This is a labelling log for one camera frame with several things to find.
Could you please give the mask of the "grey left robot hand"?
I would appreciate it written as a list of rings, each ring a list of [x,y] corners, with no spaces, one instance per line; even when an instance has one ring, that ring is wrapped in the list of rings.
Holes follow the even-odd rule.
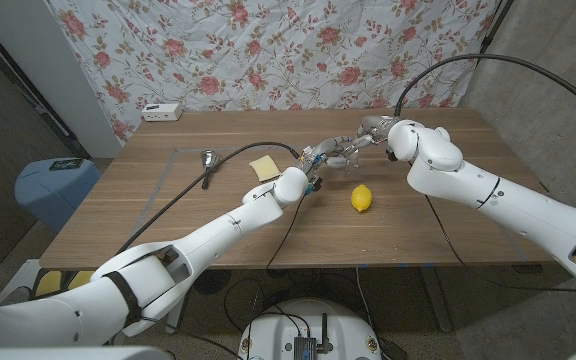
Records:
[[[358,168],[359,150],[349,156],[342,154],[344,147],[352,140],[351,137],[337,136],[327,138],[314,147],[304,148],[299,158],[299,167],[308,177],[313,177],[322,165],[333,169]]]

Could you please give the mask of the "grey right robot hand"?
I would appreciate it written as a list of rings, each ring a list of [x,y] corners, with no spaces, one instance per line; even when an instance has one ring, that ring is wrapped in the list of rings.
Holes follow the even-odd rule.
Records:
[[[361,120],[355,139],[344,147],[342,154],[349,156],[359,149],[386,141],[391,128],[399,121],[399,117],[365,116]]]

